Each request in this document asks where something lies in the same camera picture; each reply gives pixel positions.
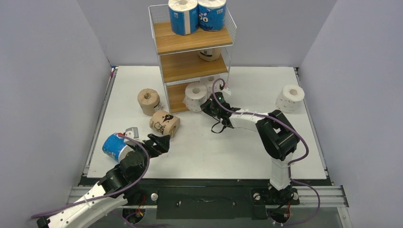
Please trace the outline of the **brown paper roll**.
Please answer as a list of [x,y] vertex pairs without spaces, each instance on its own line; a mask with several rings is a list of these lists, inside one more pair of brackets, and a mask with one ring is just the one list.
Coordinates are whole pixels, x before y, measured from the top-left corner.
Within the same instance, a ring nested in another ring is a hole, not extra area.
[[221,48],[209,48],[209,49],[202,49],[198,51],[198,56],[208,62],[212,62],[217,60],[221,55]]

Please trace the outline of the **blue white roll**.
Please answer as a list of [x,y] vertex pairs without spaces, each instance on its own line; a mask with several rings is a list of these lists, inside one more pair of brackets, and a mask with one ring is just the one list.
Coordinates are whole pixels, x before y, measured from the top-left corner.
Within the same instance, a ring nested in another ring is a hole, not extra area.
[[226,0],[198,0],[199,27],[219,31],[225,25]]
[[198,2],[196,0],[169,0],[171,29],[177,35],[195,33],[198,28]]

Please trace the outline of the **brown cartoon printed roll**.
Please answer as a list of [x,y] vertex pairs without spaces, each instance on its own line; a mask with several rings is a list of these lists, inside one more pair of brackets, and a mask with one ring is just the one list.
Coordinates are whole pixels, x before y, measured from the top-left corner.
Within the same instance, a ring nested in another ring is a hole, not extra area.
[[151,129],[161,135],[170,135],[174,137],[180,127],[181,120],[167,111],[158,110],[150,119],[149,126]]

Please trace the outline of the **white dotted roll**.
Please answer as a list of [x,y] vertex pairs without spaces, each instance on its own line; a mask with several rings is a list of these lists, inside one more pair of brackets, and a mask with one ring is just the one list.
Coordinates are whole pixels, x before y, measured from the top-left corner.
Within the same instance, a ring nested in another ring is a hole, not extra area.
[[192,112],[201,112],[201,105],[207,101],[207,87],[200,82],[193,82],[185,89],[183,103]]
[[215,92],[221,91],[220,86],[222,85],[222,81],[219,80],[216,84],[214,84],[214,82],[219,78],[219,76],[203,77],[200,79],[200,82],[206,86],[207,93],[211,94],[213,89]]

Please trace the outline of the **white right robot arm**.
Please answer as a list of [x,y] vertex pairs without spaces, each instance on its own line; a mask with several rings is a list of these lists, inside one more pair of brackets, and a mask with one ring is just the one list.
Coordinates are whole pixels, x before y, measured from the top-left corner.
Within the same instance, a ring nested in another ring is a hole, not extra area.
[[271,157],[269,199],[275,204],[293,199],[289,162],[300,139],[293,134],[292,125],[280,110],[260,114],[231,107],[222,92],[212,94],[200,106],[207,115],[215,118],[223,128],[242,128],[257,132],[264,149]]

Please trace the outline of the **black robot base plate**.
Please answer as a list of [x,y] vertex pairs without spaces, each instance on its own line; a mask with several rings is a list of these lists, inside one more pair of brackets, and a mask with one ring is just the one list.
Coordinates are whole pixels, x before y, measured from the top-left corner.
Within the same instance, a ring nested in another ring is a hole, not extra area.
[[142,197],[125,206],[131,209],[156,206],[157,219],[275,219],[289,206],[300,205],[296,186],[313,190],[317,195],[316,210],[320,210],[319,193],[308,182],[292,183],[293,199],[275,204],[269,198],[269,180],[225,179],[141,180]]

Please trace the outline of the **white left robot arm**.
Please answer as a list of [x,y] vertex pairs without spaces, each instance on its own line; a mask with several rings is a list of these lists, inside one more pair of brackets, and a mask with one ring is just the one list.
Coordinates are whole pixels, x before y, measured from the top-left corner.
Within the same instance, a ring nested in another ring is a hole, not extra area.
[[170,135],[148,134],[138,141],[128,133],[115,133],[104,142],[103,151],[118,163],[74,203],[33,215],[39,228],[87,228],[116,208],[141,200],[140,180],[150,160],[167,153]]

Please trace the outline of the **white wire wooden shelf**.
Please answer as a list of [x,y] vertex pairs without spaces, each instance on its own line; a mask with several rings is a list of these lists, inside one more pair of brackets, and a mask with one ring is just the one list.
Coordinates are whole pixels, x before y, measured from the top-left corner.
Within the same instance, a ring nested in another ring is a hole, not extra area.
[[[188,108],[183,100],[188,84],[210,76],[229,78],[236,23],[226,9],[223,29],[205,31],[200,28],[193,34],[182,36],[171,29],[168,4],[151,5],[148,11],[168,110],[171,113],[186,112]],[[211,48],[220,48],[218,59],[208,62],[198,56],[198,51]]]

